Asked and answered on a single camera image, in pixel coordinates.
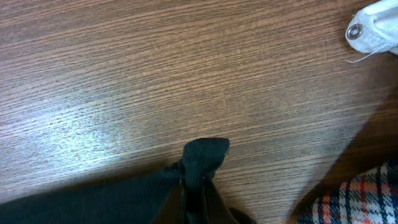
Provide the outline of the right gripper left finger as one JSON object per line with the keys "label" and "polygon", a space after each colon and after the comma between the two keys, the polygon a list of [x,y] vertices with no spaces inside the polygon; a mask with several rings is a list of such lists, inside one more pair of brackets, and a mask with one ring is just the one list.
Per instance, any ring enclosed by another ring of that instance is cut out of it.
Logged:
{"label": "right gripper left finger", "polygon": [[183,184],[175,185],[152,224],[185,224],[186,202],[185,186]]}

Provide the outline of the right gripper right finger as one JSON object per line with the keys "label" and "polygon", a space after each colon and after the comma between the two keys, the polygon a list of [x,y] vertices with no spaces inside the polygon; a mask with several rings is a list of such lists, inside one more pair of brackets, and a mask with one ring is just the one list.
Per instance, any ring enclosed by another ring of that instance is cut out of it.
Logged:
{"label": "right gripper right finger", "polygon": [[202,178],[201,204],[205,224],[238,224],[213,182]]}

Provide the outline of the black t-shirt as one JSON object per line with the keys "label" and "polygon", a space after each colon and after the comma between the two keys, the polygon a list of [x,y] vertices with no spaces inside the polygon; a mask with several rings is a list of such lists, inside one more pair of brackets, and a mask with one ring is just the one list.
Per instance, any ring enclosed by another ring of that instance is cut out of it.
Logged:
{"label": "black t-shirt", "polygon": [[[228,149],[226,138],[196,139],[184,146],[178,162],[151,174],[4,203],[1,223],[152,223],[178,184],[187,191],[185,224],[204,223],[201,181],[212,181]],[[245,213],[229,210],[239,223],[254,223]]]}

